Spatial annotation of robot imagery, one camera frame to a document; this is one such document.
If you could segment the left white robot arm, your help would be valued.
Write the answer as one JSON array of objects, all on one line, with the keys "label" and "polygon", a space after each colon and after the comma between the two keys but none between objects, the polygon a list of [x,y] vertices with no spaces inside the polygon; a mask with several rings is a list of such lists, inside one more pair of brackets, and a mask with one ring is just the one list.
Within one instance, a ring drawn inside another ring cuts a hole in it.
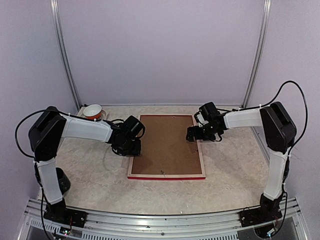
[{"label": "left white robot arm", "polygon": [[70,211],[60,203],[63,194],[57,177],[56,156],[61,141],[64,138],[94,140],[109,144],[118,156],[139,156],[146,128],[132,115],[126,120],[92,120],[61,112],[54,106],[39,113],[28,137],[44,196],[52,205],[49,212],[63,223],[70,218]]}]

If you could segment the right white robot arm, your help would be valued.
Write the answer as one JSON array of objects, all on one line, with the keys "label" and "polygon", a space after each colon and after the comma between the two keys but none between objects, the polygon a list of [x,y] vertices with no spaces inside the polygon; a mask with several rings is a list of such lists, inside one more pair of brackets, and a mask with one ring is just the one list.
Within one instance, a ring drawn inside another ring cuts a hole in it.
[{"label": "right white robot arm", "polygon": [[297,128],[282,103],[276,101],[264,107],[220,113],[213,102],[209,102],[201,106],[194,117],[197,125],[187,128],[186,140],[189,142],[220,142],[226,130],[263,128],[269,151],[269,170],[263,195],[271,201],[282,195],[287,174],[286,161],[297,134]]}]

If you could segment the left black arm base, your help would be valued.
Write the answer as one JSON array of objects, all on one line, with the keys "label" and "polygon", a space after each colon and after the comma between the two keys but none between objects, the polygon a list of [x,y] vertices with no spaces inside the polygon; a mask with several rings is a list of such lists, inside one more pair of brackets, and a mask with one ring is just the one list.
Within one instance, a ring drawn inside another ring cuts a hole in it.
[{"label": "left black arm base", "polygon": [[43,217],[56,223],[68,225],[70,227],[84,228],[88,213],[82,210],[76,210],[66,207],[65,199],[51,204],[48,203]]}]

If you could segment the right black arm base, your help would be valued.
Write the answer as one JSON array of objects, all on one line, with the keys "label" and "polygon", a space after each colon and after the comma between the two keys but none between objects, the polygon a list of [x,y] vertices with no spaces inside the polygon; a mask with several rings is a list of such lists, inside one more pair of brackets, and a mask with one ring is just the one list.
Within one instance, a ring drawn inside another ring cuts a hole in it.
[{"label": "right black arm base", "polygon": [[246,207],[239,212],[241,226],[244,228],[282,218],[280,202],[283,196],[284,194],[281,193],[278,198],[271,200],[262,194],[258,208]]}]

